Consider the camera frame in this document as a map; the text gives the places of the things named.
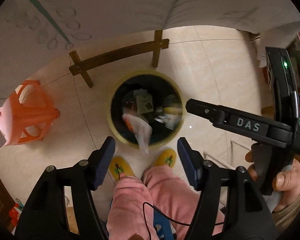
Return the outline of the person's right hand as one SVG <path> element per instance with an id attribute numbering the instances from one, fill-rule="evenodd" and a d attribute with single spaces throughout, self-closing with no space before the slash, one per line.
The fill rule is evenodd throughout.
<path id="1" fill-rule="evenodd" d="M 300 196 L 300 162 L 294 159 L 292 168 L 278 173 L 272 185 L 275 191 L 282 193 L 279 203 L 273 209 L 274 212 L 279 212 L 293 204 Z"/>

